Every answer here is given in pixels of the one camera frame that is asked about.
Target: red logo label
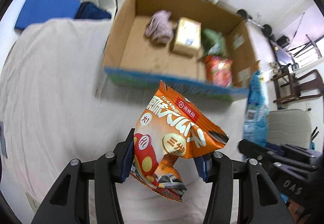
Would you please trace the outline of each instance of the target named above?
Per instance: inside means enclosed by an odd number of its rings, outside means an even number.
[[[199,115],[194,111],[185,100],[177,98],[176,107],[181,109],[193,122],[196,122]]]

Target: tissue box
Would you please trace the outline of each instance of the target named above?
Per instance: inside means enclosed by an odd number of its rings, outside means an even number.
[[[181,17],[177,28],[173,52],[194,57],[201,47],[201,23]]]

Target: crumpled purple bag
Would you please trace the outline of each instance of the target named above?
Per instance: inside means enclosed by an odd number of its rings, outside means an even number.
[[[156,43],[167,44],[173,38],[172,23],[169,21],[171,12],[164,10],[156,12],[151,19],[150,25],[145,31],[147,37]]]

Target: dark blue cloth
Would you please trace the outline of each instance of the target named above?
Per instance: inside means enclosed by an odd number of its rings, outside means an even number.
[[[78,0],[26,0],[15,28],[24,30],[30,24],[52,18],[74,18],[80,5]]]
[[[111,14],[101,10],[93,3],[84,2],[81,4],[75,19],[111,19]]]

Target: white sheet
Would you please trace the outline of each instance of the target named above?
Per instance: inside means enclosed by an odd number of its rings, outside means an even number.
[[[123,141],[154,94],[108,82],[101,98],[95,97],[110,26],[107,20],[69,19],[31,25],[4,65],[0,120],[8,159],[2,157],[3,166],[39,202],[71,159],[97,159]],[[229,104],[189,99],[229,135],[222,152],[239,160],[246,100]],[[198,177],[192,159],[179,159],[176,168],[188,189],[182,203],[152,192],[132,177],[117,185],[125,223],[202,223],[211,185]],[[236,185],[232,221],[237,198]],[[93,217],[93,189],[90,202]]]

